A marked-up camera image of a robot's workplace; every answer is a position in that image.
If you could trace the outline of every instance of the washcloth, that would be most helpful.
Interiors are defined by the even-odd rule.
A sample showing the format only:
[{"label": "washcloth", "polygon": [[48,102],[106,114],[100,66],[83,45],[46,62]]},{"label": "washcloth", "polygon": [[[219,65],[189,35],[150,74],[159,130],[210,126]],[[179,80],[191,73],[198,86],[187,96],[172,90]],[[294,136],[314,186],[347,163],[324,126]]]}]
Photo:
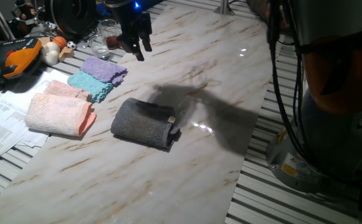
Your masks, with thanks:
[{"label": "washcloth", "polygon": [[70,86],[81,88],[91,93],[91,102],[102,102],[107,94],[113,89],[113,84],[102,83],[93,76],[81,71],[67,80]]},{"label": "washcloth", "polygon": [[94,56],[87,58],[80,70],[92,75],[101,82],[112,83],[115,86],[124,81],[123,78],[127,73],[126,68],[100,60]]},{"label": "washcloth", "polygon": [[69,86],[68,84],[53,80],[46,88],[44,94],[74,97],[85,101],[91,100],[91,93],[83,89]]},{"label": "washcloth", "polygon": [[77,98],[37,93],[24,122],[38,131],[81,136],[96,118],[91,106],[92,103]]},{"label": "washcloth", "polygon": [[174,122],[174,108],[129,98],[118,110],[110,131],[119,138],[169,149],[179,133]]}]

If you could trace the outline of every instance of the soccer ball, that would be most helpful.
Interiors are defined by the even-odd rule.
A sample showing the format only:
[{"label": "soccer ball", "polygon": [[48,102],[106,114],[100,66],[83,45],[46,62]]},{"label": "soccer ball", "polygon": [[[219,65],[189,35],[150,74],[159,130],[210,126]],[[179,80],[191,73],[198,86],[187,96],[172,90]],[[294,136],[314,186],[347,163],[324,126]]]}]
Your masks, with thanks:
[{"label": "soccer ball", "polygon": [[72,41],[69,41],[69,43],[67,43],[67,47],[68,48],[71,48],[71,49],[75,49],[77,46],[75,45],[75,43],[74,42],[72,42]]}]

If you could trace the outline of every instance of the white marble surface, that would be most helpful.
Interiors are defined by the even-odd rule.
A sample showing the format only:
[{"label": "white marble surface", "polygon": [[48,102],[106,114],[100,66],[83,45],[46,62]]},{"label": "white marble surface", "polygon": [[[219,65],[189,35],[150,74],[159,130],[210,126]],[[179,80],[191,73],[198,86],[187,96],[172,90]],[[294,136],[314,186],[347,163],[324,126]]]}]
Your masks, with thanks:
[{"label": "white marble surface", "polygon": [[[87,134],[52,137],[0,195],[0,223],[224,223],[271,78],[265,24],[168,7],[151,44],[121,60],[129,74]],[[175,107],[169,152],[110,133],[129,97]]]}]

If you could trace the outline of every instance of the light blue towel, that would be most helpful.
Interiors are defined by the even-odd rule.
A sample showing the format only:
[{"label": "light blue towel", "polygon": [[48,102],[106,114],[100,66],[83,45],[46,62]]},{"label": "light blue towel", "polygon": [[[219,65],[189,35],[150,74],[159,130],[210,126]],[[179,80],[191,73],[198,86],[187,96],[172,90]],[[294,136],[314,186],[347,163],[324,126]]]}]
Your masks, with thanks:
[{"label": "light blue towel", "polygon": [[81,88],[91,93],[91,102],[102,102],[108,93],[113,89],[113,84],[102,83],[93,76],[81,71],[67,80],[70,86]]}]

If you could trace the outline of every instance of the pink towel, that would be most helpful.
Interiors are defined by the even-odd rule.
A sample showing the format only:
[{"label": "pink towel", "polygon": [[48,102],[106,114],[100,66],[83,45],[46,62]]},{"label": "pink towel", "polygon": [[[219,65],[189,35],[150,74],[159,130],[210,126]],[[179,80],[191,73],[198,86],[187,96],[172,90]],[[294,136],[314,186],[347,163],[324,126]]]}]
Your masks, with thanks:
[{"label": "pink towel", "polygon": [[74,97],[85,101],[91,100],[91,93],[83,89],[69,86],[59,81],[51,81],[46,88],[44,94],[56,95],[56,96],[68,96]]},{"label": "pink towel", "polygon": [[96,118],[91,106],[77,98],[37,93],[24,121],[38,131],[81,136]]}]

